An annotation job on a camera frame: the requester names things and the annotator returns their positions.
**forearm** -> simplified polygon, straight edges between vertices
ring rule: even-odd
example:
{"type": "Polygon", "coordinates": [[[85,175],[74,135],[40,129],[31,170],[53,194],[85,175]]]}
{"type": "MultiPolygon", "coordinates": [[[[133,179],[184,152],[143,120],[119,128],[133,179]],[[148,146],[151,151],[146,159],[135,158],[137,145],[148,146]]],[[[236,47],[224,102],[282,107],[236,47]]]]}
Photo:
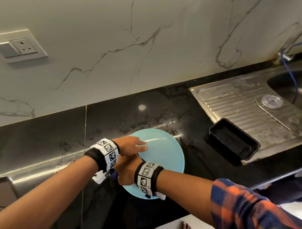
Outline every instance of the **forearm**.
{"type": "Polygon", "coordinates": [[[0,229],[50,228],[97,171],[90,157],[75,161],[4,209],[0,229]]]}
{"type": "Polygon", "coordinates": [[[168,196],[189,213],[214,226],[211,215],[213,181],[169,170],[157,178],[156,189],[168,196]]]}

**plaid shirt sleeve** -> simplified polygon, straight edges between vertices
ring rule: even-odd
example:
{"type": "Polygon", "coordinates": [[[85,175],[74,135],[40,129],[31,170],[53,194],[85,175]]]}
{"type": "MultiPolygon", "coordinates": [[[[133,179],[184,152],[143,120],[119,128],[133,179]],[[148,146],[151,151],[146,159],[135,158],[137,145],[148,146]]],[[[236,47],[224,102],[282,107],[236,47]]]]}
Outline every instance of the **plaid shirt sleeve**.
{"type": "Polygon", "coordinates": [[[211,201],[216,229],[302,228],[301,219],[228,179],[214,181],[211,201]]]}

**wristband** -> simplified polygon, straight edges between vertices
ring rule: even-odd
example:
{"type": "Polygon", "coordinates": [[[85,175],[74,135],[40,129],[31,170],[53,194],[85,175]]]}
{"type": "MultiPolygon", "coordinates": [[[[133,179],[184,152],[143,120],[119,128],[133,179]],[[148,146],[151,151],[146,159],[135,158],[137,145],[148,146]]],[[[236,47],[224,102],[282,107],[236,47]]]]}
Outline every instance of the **wristband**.
{"type": "Polygon", "coordinates": [[[99,171],[103,170],[107,172],[117,163],[119,146],[114,141],[103,138],[92,145],[85,155],[96,161],[99,171]]]}
{"type": "Polygon", "coordinates": [[[164,200],[165,195],[156,191],[156,180],[159,173],[164,168],[159,164],[154,164],[151,162],[142,162],[136,169],[134,174],[134,181],[138,188],[145,193],[147,198],[151,196],[157,196],[158,198],[164,200]]]}

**blue hose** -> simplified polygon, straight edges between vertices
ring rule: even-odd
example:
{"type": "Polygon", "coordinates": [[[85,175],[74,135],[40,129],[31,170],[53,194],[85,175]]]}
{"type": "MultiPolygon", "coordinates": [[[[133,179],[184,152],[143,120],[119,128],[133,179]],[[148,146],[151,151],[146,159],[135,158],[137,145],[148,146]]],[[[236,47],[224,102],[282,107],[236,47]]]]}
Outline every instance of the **blue hose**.
{"type": "MultiPolygon", "coordinates": [[[[302,44],[302,42],[301,42],[301,43],[298,43],[298,44],[294,44],[293,47],[298,46],[298,45],[301,45],[301,44],[302,44]]],[[[291,70],[290,70],[289,67],[287,66],[285,59],[283,58],[283,50],[281,51],[281,60],[282,60],[282,62],[283,62],[283,64],[284,64],[284,66],[286,67],[286,69],[287,69],[289,75],[291,76],[291,79],[293,80],[294,85],[295,85],[295,97],[294,97],[294,100],[293,100],[292,103],[291,103],[291,104],[294,104],[295,101],[296,101],[296,99],[297,99],[297,97],[298,97],[298,92],[299,92],[299,91],[298,91],[298,84],[297,84],[297,81],[296,81],[296,79],[295,79],[293,73],[291,72],[291,70]]]]}

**finger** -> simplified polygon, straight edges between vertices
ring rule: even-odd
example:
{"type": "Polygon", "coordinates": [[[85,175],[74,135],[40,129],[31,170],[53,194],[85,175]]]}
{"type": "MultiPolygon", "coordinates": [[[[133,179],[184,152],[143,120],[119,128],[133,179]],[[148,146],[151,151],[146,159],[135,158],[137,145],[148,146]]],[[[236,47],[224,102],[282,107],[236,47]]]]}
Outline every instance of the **finger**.
{"type": "Polygon", "coordinates": [[[148,147],[147,146],[137,146],[137,147],[135,147],[135,149],[136,149],[136,152],[142,153],[142,152],[147,151],[148,147]]]}
{"type": "Polygon", "coordinates": [[[140,138],[137,137],[137,138],[135,139],[135,144],[137,144],[137,145],[139,145],[139,146],[143,146],[143,145],[146,145],[146,142],[141,141],[140,138]]]}

